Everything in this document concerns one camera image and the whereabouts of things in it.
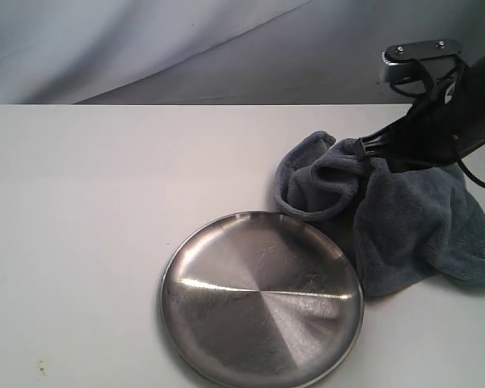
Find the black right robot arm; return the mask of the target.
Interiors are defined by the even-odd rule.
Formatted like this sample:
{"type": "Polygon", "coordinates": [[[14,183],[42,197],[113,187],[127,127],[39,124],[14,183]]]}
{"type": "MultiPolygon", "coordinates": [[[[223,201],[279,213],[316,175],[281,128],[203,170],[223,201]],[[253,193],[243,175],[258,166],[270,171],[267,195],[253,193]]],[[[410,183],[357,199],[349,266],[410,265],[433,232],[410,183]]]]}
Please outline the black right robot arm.
{"type": "Polygon", "coordinates": [[[360,160],[383,158],[392,172],[444,167],[485,145],[485,54],[473,65],[456,40],[388,47],[383,79],[409,97],[406,115],[356,141],[360,160]]]}

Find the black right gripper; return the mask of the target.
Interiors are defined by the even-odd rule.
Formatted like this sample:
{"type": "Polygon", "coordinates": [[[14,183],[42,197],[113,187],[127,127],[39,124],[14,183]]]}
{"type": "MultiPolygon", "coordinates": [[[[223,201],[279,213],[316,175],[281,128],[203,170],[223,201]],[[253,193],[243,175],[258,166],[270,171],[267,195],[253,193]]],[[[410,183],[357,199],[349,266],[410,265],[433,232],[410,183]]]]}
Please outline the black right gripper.
{"type": "Polygon", "coordinates": [[[394,173],[454,164],[485,145],[485,64],[475,64],[447,81],[435,105],[390,134],[377,131],[357,139],[359,160],[388,159],[394,173]]]}

